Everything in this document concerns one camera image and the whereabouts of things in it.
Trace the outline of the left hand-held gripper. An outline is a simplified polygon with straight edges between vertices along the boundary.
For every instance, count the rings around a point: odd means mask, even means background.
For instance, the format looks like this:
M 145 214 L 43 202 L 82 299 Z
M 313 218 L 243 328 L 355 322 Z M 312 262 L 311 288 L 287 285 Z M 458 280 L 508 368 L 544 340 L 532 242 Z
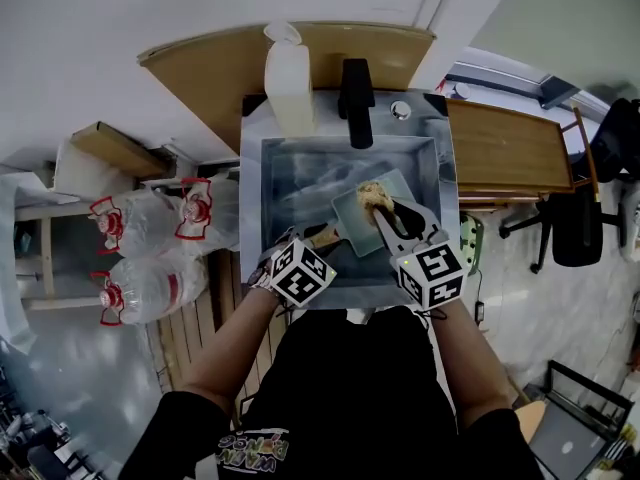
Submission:
M 329 255 L 343 242 L 312 248 L 303 236 L 314 236 L 328 226 L 292 226 L 263 252 L 256 268 L 256 286 L 276 295 L 288 307 L 304 308 L 326 290 L 337 272 L 319 255 Z

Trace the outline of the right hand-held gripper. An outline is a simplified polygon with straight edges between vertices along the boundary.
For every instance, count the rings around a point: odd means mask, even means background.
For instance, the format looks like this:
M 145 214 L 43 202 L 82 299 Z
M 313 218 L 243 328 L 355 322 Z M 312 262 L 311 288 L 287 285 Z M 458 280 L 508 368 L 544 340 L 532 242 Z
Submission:
M 435 213 L 413 200 L 393 197 L 394 213 L 375 206 L 372 215 L 390 253 L 397 284 L 424 311 L 462 296 L 466 265 L 459 242 Z

